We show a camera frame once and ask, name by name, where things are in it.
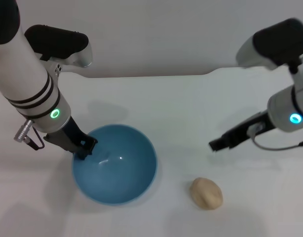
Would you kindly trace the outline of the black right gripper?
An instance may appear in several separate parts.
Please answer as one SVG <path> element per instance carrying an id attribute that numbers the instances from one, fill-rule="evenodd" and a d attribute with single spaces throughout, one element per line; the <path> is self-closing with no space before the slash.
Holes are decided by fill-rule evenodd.
<path id="1" fill-rule="evenodd" d="M 259 112 L 227 131 L 222 137 L 210 141 L 209 146 L 213 152 L 234 148 L 250 139 L 250 135 L 260 135 L 273 129 L 275 126 L 270 121 L 268 112 Z"/>

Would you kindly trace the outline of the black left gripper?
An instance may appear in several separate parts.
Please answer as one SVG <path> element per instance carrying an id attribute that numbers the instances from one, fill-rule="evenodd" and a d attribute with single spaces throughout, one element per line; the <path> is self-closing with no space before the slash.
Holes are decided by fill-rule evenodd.
<path id="1" fill-rule="evenodd" d="M 65 151 L 77 154 L 80 160 L 85 160 L 88 155 L 91 155 L 98 143 L 97 139 L 82 132 L 72 117 L 60 130 L 47 133 L 44 140 Z"/>

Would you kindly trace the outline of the blue ceramic bowl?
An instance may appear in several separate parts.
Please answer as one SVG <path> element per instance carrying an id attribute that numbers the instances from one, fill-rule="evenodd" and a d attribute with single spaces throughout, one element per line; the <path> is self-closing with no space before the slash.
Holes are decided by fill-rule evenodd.
<path id="1" fill-rule="evenodd" d="M 158 168 L 153 144 L 139 130 L 110 124 L 92 130 L 98 140 L 84 160 L 74 156 L 72 176 L 89 199 L 105 205 L 123 205 L 142 196 L 152 185 Z"/>

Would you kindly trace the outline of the beige egg yolk pastry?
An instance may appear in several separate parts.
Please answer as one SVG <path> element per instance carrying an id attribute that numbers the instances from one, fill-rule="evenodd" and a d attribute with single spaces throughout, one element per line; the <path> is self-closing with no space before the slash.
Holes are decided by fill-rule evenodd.
<path id="1" fill-rule="evenodd" d="M 194 203 L 204 210 L 215 210 L 223 205 L 224 199 L 220 187 L 210 179 L 196 178 L 190 188 Z"/>

